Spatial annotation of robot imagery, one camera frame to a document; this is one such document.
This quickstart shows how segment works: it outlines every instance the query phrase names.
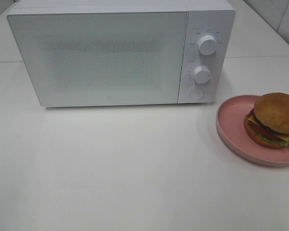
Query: white tabletop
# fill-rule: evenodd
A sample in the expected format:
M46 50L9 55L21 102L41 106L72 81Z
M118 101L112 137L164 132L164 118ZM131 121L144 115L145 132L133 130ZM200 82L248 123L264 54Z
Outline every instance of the white tabletop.
M236 10L236 18L226 57L289 56L289 45L245 2L229 0ZM6 14L0 16L0 62L22 60Z
M216 102L39 106L23 63L0 63L0 231L289 231L289 167L220 140L217 107L289 93L289 56L227 58Z

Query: cheese slice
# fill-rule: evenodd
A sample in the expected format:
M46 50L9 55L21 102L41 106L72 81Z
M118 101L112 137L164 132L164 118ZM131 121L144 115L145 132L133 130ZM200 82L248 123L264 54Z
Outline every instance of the cheese slice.
M254 119L254 116L251 115L247 120L253 122L254 124L257 124L258 126L260 126L260 124L258 124L256 122L256 120ZM281 138L282 140L284 141L289 141L289 134L280 134L280 133L275 133L275 132L272 132L275 136Z

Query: white knob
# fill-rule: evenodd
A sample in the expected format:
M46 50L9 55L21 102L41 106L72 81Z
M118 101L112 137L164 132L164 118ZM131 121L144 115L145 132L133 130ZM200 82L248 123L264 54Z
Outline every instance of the white knob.
M217 39L213 35L204 35L198 39L198 49L203 55L210 55L216 51Z
M196 83L206 83L211 78L211 72L206 66L197 67L192 75Z

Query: lettuce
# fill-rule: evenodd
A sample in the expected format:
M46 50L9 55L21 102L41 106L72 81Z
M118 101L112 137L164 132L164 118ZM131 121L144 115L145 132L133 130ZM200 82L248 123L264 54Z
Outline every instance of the lettuce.
M270 139L268 139L268 138L266 138L263 135L258 134L258 133L257 133L257 136L260 136L263 140L267 141L268 143L278 143L278 144L285 146L285 147L287 147L289 145L289 141L273 141L273 140L270 140Z

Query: microwave door glass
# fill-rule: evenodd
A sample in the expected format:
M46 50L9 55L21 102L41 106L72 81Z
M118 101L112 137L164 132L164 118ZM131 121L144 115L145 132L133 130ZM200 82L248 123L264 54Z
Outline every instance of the microwave door glass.
M43 106L177 103L186 12L11 15Z

